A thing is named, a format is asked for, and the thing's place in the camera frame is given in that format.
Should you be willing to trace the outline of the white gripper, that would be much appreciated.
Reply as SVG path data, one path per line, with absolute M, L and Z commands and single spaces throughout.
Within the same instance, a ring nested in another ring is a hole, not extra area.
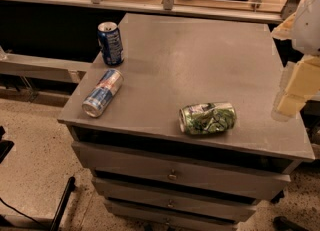
M 305 0 L 271 36 L 290 40 L 295 50 L 304 55 L 297 63 L 288 62 L 280 80 L 275 111 L 287 118 L 295 117 L 320 90 L 320 0 Z

